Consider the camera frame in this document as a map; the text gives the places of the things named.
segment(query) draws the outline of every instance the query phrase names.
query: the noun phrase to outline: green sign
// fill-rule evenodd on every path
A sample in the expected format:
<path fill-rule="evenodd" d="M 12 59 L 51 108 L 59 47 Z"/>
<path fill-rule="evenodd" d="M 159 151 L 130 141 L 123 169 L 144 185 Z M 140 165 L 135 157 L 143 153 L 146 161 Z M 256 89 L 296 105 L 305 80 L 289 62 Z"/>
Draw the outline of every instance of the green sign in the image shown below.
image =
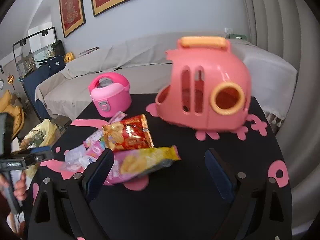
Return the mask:
<path fill-rule="evenodd" d="M 237 39 L 237 40 L 247 40 L 247 36 L 245 35 L 239 35 L 239 34 L 231 34 L 230 39 Z"/>

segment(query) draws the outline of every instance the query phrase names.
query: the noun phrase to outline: metal screw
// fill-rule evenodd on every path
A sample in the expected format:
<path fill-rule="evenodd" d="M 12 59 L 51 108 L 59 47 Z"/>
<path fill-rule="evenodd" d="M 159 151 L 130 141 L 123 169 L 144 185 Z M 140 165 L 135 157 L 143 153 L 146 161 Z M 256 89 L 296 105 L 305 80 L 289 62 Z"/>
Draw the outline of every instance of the metal screw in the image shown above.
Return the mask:
<path fill-rule="evenodd" d="M 246 174 L 244 172 L 239 172 L 238 173 L 238 177 L 241 178 L 241 179 L 245 179 Z"/>
<path fill-rule="evenodd" d="M 50 178 L 48 178 L 48 177 L 43 180 L 44 184 L 48 184 L 49 182 L 50 182 Z"/>
<path fill-rule="evenodd" d="M 73 175 L 74 179 L 79 179 L 81 178 L 82 174 L 80 172 L 77 172 L 76 174 Z"/>
<path fill-rule="evenodd" d="M 276 183 L 276 179 L 275 178 L 269 178 L 269 182 L 272 183 L 272 184 L 275 184 Z"/>

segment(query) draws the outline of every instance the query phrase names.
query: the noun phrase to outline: toy toaster slot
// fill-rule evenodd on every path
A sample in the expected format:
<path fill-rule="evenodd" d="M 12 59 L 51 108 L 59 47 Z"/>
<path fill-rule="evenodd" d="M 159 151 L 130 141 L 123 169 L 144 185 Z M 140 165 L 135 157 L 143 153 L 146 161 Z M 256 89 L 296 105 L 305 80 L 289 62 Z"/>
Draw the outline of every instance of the toy toaster slot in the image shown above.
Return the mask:
<path fill-rule="evenodd" d="M 204 70 L 201 66 L 195 73 L 195 111 L 197 114 L 203 112 L 203 102 L 204 102 Z"/>
<path fill-rule="evenodd" d="M 181 73 L 181 93 L 182 93 L 182 109 L 185 112 L 190 111 L 190 69 L 186 68 Z"/>

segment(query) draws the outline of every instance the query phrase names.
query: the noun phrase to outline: blue cloth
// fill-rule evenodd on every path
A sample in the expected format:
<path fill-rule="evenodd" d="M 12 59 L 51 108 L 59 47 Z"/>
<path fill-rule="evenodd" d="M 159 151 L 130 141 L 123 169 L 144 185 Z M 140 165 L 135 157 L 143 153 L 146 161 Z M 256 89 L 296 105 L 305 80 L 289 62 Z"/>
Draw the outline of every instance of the blue cloth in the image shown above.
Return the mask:
<path fill-rule="evenodd" d="M 24 90 L 41 120 L 46 118 L 51 119 L 51 117 L 42 102 L 40 100 L 35 101 L 36 87 L 47 78 L 62 70 L 65 66 L 61 56 L 54 57 L 48 60 L 48 64 L 40 66 L 23 79 Z"/>

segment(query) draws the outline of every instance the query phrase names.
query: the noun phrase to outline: human hand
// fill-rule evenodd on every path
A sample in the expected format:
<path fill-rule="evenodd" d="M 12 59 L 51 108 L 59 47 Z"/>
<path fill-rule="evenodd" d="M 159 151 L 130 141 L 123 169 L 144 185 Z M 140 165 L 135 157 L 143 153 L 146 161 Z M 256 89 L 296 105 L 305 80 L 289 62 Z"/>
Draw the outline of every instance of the human hand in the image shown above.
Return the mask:
<path fill-rule="evenodd" d="M 5 177 L 2 174 L 0 174 L 0 185 L 3 187 L 6 187 L 6 188 L 9 187 L 9 183 L 7 182 L 7 180 L 5 179 Z M 15 189 L 15 191 L 13 192 L 13 195 L 18 200 L 23 201 L 26 199 L 27 186 L 26 186 L 26 174 L 24 172 L 22 172 L 20 180 L 17 181 L 17 183 L 14 185 L 14 189 Z"/>

